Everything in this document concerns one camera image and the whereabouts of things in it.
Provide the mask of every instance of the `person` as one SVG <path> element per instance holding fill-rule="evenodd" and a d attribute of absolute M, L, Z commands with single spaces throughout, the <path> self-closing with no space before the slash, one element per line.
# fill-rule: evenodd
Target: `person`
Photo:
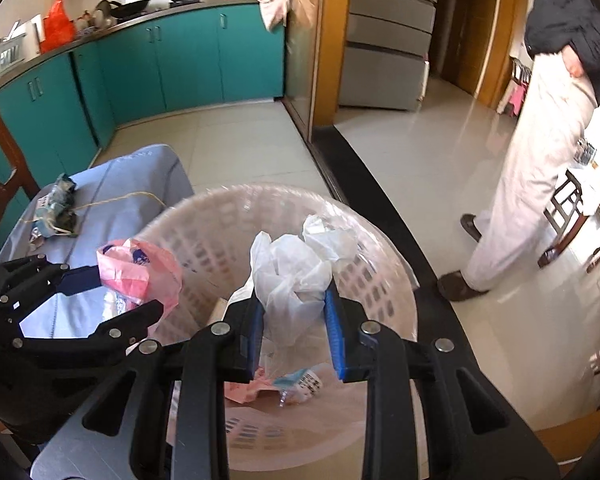
<path fill-rule="evenodd" d="M 532 247 L 558 176 L 600 105 L 600 12 L 591 0 L 534 0 L 525 44 L 531 83 L 491 209 L 462 227 L 476 240 L 466 267 L 438 280 L 449 301 L 486 294 Z"/>

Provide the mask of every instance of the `yellow string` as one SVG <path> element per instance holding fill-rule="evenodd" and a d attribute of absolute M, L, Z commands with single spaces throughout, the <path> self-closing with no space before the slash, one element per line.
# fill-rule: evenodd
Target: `yellow string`
<path fill-rule="evenodd" d="M 78 207 L 74 207 L 72 210 L 73 211 L 80 211 L 80 209 L 85 209 L 87 207 L 91 207 L 92 205 L 101 205 L 101 204 L 108 204 L 109 202 L 116 202 L 117 200 L 123 200 L 125 198 L 129 198 L 130 196 L 135 196 L 135 195 L 145 195 L 145 196 L 151 196 L 153 198 L 155 198 L 162 207 L 167 207 L 166 204 L 160 200 L 157 196 L 155 196 L 153 193 L 149 193 L 148 191 L 133 191 L 131 193 L 127 193 L 126 195 L 123 196 L 118 196 L 115 198 L 109 198 L 107 200 L 100 200 L 99 202 L 91 202 L 90 204 L 84 204 Z M 20 222 L 22 222 L 23 224 L 33 224 L 33 222 L 35 222 L 35 220 L 22 220 L 20 219 Z M 63 229 L 60 228 L 54 228 L 55 230 L 59 230 L 59 231 L 64 231 L 66 234 L 71 234 L 69 231 L 65 231 Z"/>

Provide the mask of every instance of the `silver screw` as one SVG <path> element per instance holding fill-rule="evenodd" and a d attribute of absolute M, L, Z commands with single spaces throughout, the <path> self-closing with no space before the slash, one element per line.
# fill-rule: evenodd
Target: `silver screw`
<path fill-rule="evenodd" d="M 445 337 L 438 339 L 435 345 L 438 351 L 444 352 L 445 354 L 451 352 L 456 347 L 451 339 L 447 339 Z"/>
<path fill-rule="evenodd" d="M 142 341 L 138 345 L 138 349 L 141 354 L 149 355 L 154 353 L 158 349 L 158 342 L 153 339 L 147 339 L 146 341 Z"/>
<path fill-rule="evenodd" d="M 213 335 L 225 335 L 229 333 L 229 330 L 231 330 L 231 326 L 228 323 L 225 323 L 224 321 L 215 323 L 211 327 L 211 333 Z"/>
<path fill-rule="evenodd" d="M 380 332 L 381 328 L 382 327 L 380 326 L 380 323 L 377 321 L 365 321 L 362 325 L 360 325 L 360 330 L 369 335 L 377 334 Z"/>

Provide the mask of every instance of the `plastic basket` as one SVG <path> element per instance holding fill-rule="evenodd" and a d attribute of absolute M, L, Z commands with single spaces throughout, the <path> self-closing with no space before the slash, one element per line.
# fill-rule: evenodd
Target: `plastic basket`
<path fill-rule="evenodd" d="M 219 188 L 165 211 L 138 238 L 169 249 L 184 269 L 180 304 L 158 324 L 163 344 L 190 338 L 206 322 L 218 298 L 228 299 L 250 274 L 253 239 L 299 234 L 308 215 L 334 228 L 353 228 L 359 254 L 334 276 L 344 298 L 359 301 L 370 319 L 401 337 L 416 339 L 413 271 L 392 243 L 345 205 L 314 192 L 276 184 Z M 168 440 L 173 441 L 178 389 Z M 337 383 L 299 406 L 279 408 L 269 398 L 249 406 L 226 400 L 229 465 L 266 471 L 300 466 L 345 449 L 365 431 L 366 384 Z"/>

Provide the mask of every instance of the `tile floor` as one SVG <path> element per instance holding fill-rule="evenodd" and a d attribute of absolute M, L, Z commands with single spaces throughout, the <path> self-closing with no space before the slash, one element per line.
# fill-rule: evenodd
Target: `tile floor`
<path fill-rule="evenodd" d="M 467 261 L 474 241 L 459 225 L 489 206 L 514 129 L 458 88 L 432 79 L 422 110 L 342 109 L 336 126 L 391 199 L 440 275 Z M 591 412 L 600 402 L 588 357 L 600 347 L 600 273 L 583 262 L 600 243 L 587 224 L 543 270 L 522 258 L 492 293 L 454 309 L 490 380 L 535 430 Z"/>
<path fill-rule="evenodd" d="M 127 126 L 96 164 L 157 143 L 173 148 L 196 192 L 277 182 L 330 196 L 280 102 L 207 108 Z"/>

